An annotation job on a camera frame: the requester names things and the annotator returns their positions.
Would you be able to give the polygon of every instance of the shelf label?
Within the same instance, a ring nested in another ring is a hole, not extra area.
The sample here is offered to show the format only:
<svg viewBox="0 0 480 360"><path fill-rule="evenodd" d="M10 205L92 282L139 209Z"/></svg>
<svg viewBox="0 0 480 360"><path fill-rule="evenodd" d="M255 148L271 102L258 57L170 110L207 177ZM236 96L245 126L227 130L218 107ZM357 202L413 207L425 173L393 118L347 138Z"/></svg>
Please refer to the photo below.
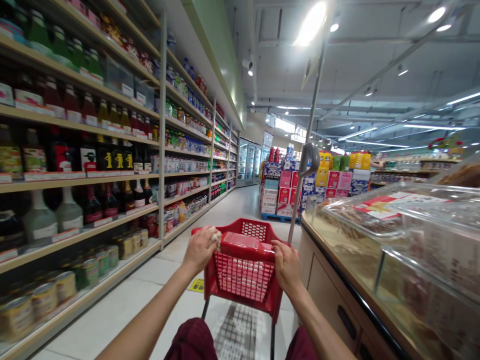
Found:
<svg viewBox="0 0 480 360"><path fill-rule="evenodd" d="M74 228L74 229L71 229L71 230L67 230L67 231L64 231L64 232L61 232L55 236L52 236L51 238L51 242L54 244L54 243L58 243L62 240L65 240L65 239L68 239L68 238L71 238L75 235L78 235L80 234L80 229L77 227L77 228Z"/></svg>

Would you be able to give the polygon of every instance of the aisle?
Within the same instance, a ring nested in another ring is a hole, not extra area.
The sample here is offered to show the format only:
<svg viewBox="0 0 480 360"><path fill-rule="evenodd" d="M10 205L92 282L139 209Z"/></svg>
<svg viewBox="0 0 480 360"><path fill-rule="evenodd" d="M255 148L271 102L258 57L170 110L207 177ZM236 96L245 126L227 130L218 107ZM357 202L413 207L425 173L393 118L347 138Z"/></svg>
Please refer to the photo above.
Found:
<svg viewBox="0 0 480 360"><path fill-rule="evenodd" d="M238 218L261 220L259 188L238 188L221 200L164 251L150 259L104 299L54 338L32 360L93 360L153 298L181 264L193 228L224 226ZM276 235L287 240L290 224L271 222ZM292 244L298 249L301 228L295 225ZM185 291L155 346L151 360L163 360L178 327L201 317L203 294ZM275 331L275 358L283 360L297 329L297 318L284 295ZM271 319L260 311L212 297L205 319L219 360L270 359Z"/></svg>

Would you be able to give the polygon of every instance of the blue pallet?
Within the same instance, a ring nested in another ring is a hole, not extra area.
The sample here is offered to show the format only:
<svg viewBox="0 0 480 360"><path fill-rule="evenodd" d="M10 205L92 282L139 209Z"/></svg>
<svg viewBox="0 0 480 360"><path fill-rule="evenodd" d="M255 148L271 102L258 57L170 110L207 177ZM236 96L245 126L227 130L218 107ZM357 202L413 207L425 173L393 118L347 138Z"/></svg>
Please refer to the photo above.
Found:
<svg viewBox="0 0 480 360"><path fill-rule="evenodd" d="M280 215L275 215L275 214L266 214L264 212L261 213L261 219L263 221L267 221L268 218L277 218L280 219L280 222L284 223L285 220L288 220L289 222L292 222L292 218L288 216L280 216ZM296 222L300 224L300 218L296 219Z"/></svg>

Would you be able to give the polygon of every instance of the red shopping cart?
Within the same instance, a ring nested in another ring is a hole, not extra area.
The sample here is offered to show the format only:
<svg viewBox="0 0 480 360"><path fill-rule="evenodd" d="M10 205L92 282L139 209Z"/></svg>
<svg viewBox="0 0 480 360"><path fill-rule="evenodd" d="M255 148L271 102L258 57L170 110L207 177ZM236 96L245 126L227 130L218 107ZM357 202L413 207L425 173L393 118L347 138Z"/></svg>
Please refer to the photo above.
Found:
<svg viewBox="0 0 480 360"><path fill-rule="evenodd" d="M195 228L195 234L201 228ZM204 270L202 319L215 295L271 316L270 358L275 353L275 326L279 318L282 288L275 274L275 253L271 241L280 240L268 222L240 218L217 227L221 232L220 252L215 251Z"/></svg>

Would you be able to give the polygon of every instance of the white floor tile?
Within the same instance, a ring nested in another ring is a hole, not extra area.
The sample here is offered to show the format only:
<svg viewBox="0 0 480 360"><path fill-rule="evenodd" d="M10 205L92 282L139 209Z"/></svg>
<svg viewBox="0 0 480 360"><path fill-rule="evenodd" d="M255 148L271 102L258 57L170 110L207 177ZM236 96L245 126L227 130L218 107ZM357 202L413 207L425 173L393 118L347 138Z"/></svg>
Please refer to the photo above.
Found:
<svg viewBox="0 0 480 360"><path fill-rule="evenodd" d="M95 359L161 288L151 282L127 279L46 348L80 360Z"/></svg>

